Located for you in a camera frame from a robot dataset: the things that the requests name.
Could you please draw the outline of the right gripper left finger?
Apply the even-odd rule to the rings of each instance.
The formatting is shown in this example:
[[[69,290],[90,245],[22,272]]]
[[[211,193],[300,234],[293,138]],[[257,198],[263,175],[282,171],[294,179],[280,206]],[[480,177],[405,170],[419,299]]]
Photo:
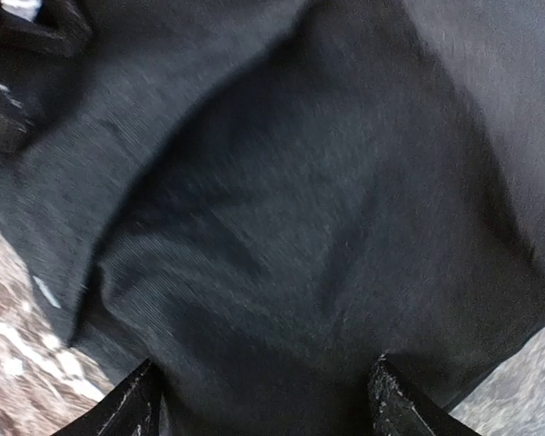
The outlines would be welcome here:
[[[158,436],[162,391],[149,360],[141,363],[90,411],[65,427],[65,436]]]

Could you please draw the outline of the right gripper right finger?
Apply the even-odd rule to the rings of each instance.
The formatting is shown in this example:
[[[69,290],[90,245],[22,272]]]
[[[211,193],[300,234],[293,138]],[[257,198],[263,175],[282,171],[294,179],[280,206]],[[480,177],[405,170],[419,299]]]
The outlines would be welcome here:
[[[411,383],[383,355],[368,381],[372,434],[384,436],[476,436]]]

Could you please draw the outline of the black long sleeve shirt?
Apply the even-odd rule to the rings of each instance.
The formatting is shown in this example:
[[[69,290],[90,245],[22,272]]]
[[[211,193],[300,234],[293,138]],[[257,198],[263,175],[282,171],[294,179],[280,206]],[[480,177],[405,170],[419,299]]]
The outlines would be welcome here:
[[[545,1],[0,4],[0,231],[150,435],[365,435],[545,327]]]

